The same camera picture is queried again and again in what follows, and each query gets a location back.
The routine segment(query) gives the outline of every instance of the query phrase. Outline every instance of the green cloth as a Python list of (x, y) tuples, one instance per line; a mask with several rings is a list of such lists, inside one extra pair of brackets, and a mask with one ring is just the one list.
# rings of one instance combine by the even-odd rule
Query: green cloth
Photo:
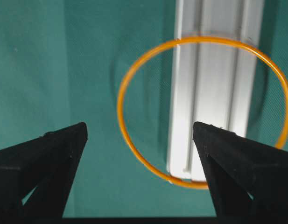
[[(269, 5), (260, 49), (288, 77), (288, 1)], [(80, 121), (88, 125), (64, 216), (215, 215), (207, 190), (171, 185), (144, 168), (117, 124), (122, 77), (141, 54), (173, 39), (174, 21), (173, 0), (0, 0), (0, 149)], [(163, 171), (171, 66), (172, 52), (151, 60), (136, 74), (125, 103), (132, 139)], [(249, 138), (275, 142), (282, 101), (278, 80), (259, 64)]]

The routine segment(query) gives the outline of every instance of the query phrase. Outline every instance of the orange ring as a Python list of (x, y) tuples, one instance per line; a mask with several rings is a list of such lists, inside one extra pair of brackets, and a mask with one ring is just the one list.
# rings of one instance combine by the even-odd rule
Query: orange ring
[(168, 41), (166, 43), (162, 43), (158, 45), (157, 47), (153, 48), (152, 50), (148, 51), (147, 53), (143, 54), (128, 70), (125, 77), (123, 78), (123, 81), (121, 83), (119, 93), (118, 93), (118, 100), (117, 100), (117, 116), (119, 121), (119, 126), (121, 129), (121, 132), (123, 134), (123, 137), (130, 147), (133, 154), (138, 158), (138, 160), (147, 167), (151, 172), (153, 172), (155, 175), (159, 176), (160, 178), (169, 181), (170, 183), (174, 183), (186, 188), (194, 188), (194, 189), (208, 189), (207, 182), (186, 182), (179, 178), (175, 178), (172, 176), (169, 176), (161, 171), (159, 171), (157, 168), (152, 166), (136, 149), (133, 142), (131, 141), (128, 131), (126, 129), (126, 125), (124, 122), (124, 114), (123, 114), (123, 105), (124, 105), (124, 96), (126, 93), (126, 89), (133, 78), (136, 71), (148, 60), (150, 60), (152, 57), (156, 56), (157, 54), (166, 51), (178, 44), (186, 44), (186, 43), (200, 43), (200, 42), (207, 42), (207, 43), (217, 43), (217, 44), (223, 44), (223, 45), (229, 45), (233, 46), (239, 49), (246, 50), (254, 55), (256, 55), (259, 59), (261, 59), (265, 64), (267, 64), (277, 75), (281, 86), (283, 88), (284, 97), (285, 97), (285, 119), (284, 119), (284, 125), (283, 129), (281, 131), (281, 134), (278, 138), (277, 143), (275, 144), (275, 147), (278, 149), (281, 149), (288, 137), (288, 81), (286, 80), (286, 77), (282, 73), (282, 71), (278, 68), (278, 66), (264, 53), (259, 51), (258, 49), (239, 42), (239, 41), (233, 41), (228, 40), (224, 38), (218, 38), (218, 37), (210, 37), (210, 36), (197, 36), (197, 37), (187, 37), (180, 40), (172, 40)]

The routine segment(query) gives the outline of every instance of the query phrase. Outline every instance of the orange hoop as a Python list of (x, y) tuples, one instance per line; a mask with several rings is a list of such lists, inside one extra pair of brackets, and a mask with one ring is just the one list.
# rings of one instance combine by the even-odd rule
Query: orange hoop
[(121, 129), (121, 132), (123, 134), (123, 137), (133, 152), (133, 154), (137, 157), (137, 159), (145, 166), (147, 167), (151, 172), (153, 172), (155, 175), (159, 176), (160, 178), (169, 181), (170, 183), (174, 183), (186, 188), (194, 188), (194, 189), (208, 189), (207, 182), (187, 182), (183, 181), (179, 178), (172, 177), (168, 174), (165, 174), (161, 171), (159, 171), (157, 168), (152, 166), (141, 154), (140, 152), (136, 149), (135, 145), (131, 141), (128, 131), (126, 129), (126, 125), (124, 122), (124, 114), (123, 114), (123, 106), (124, 106), (124, 96), (126, 93), (126, 89), (133, 78), (134, 74), (136, 71), (148, 60), (150, 60), (152, 57), (156, 56), (157, 54), (166, 51), (178, 44), (187, 44), (187, 43), (216, 43), (216, 44), (223, 44), (223, 45), (229, 45), (233, 46), (239, 49), (246, 50), (254, 55), (256, 55), (259, 59), (261, 59), (265, 64), (267, 64), (277, 75), (281, 86), (283, 88), (284, 92), (284, 97), (285, 97), (285, 118), (284, 118), (284, 124), (283, 124), (283, 129), (281, 131), (281, 134), (278, 138), (277, 143), (275, 144), (275, 147), (278, 149), (281, 149), (288, 137), (288, 81), (286, 80), (286, 77), (282, 73), (282, 71), (278, 68), (278, 66), (264, 53), (259, 51), (258, 49), (239, 42), (239, 41), (233, 41), (233, 40), (228, 40), (224, 38), (218, 38), (218, 37), (209, 37), (209, 36), (197, 36), (197, 37), (187, 37), (183, 38), (180, 40), (172, 40), (168, 41), (166, 43), (162, 43), (158, 45), (157, 47), (153, 48), (152, 50), (148, 51), (147, 53), (143, 54), (128, 70), (126, 73), (125, 77), (123, 78), (123, 81), (121, 83), (119, 93), (118, 93), (118, 100), (117, 100), (117, 116), (118, 116), (118, 121), (119, 121), (119, 126)]

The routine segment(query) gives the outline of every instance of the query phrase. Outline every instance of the green fabric backdrop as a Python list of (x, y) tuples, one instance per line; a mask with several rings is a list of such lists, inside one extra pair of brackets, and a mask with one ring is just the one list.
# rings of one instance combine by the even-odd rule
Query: green fabric backdrop
[[(267, 1), (260, 49), (288, 77), (288, 1)], [(215, 215), (205, 190), (155, 177), (131, 154), (116, 119), (121, 79), (141, 54), (173, 39), (173, 0), (0, 0), (0, 149), (85, 121), (89, 139), (66, 217)], [(125, 111), (140, 151), (165, 170), (172, 52), (145, 65)], [(278, 80), (260, 63), (248, 137), (281, 129)]]

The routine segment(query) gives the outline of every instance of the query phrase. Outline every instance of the teal background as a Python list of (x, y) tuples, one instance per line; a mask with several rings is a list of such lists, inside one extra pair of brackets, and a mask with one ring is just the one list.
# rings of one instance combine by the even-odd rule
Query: teal background
[[(0, 0), (0, 149), (79, 121), (88, 125), (65, 217), (215, 215), (208, 191), (146, 170), (117, 125), (122, 77), (141, 54), (173, 39), (174, 20), (173, 0)], [(266, 1), (259, 48), (288, 78), (288, 0)], [(148, 62), (125, 102), (132, 139), (163, 171), (171, 65), (172, 52)], [(282, 120), (278, 80), (259, 63), (247, 136), (272, 145)]]

